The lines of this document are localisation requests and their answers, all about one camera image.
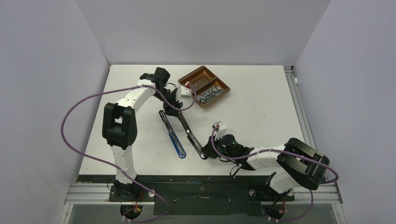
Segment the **brown plastic tray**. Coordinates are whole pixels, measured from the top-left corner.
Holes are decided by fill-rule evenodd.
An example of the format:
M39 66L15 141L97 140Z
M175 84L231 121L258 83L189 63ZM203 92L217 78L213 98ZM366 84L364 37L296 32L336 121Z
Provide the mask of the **brown plastic tray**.
M224 95L226 95L231 89L228 85L226 85L218 76L216 76L212 71L210 71L206 66L200 66L193 70L192 72L188 73L187 75L183 76L178 80L180 84L184 84L190 82L195 90L197 96L209 89L211 86L220 86L223 88L223 92L216 96L211 101L207 102L206 104L201 104L196 99L196 103L201 108L207 108L217 101L219 101Z

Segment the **blue stapler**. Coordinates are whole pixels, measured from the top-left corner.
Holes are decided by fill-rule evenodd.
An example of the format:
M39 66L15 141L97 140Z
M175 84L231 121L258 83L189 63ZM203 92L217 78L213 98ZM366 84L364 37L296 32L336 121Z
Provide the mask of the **blue stapler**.
M163 121L166 129L168 130L168 134L169 134L170 140L171 140L171 142L172 142L172 144L173 144L173 146L174 146L174 148L175 148L175 150L177 152L178 157L180 159L184 159L186 157L186 152L185 152L181 142L179 141L175 131L173 130L173 128L172 128L172 126L171 126L171 124L170 124L165 112L163 110L160 110L159 111L159 115L160 115L161 120Z

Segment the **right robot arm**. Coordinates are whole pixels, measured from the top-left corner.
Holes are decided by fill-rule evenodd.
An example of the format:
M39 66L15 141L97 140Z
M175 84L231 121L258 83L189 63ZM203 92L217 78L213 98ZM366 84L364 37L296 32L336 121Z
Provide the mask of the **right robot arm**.
M267 184L264 194L270 200L294 187L317 190L325 175L330 160L322 153L297 138L290 138L285 144L271 149L246 147L235 137L226 134L220 139L210 137L202 147L209 158L222 157L238 168L256 171L264 168L278 168Z

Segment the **black stapler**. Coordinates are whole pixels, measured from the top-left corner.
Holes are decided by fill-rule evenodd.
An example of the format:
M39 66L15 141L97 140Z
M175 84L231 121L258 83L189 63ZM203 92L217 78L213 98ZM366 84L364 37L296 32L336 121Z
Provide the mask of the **black stapler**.
M206 160L208 159L208 156L205 155L202 151L202 146L199 143L199 141L196 139L195 135L193 134L192 130L190 129L184 115L182 112L178 112L178 119L183 127L183 129L185 130L186 134L187 134L187 139L189 140L189 142L191 143L191 145L194 147L195 151L198 153L198 155L200 156L200 158L202 160Z

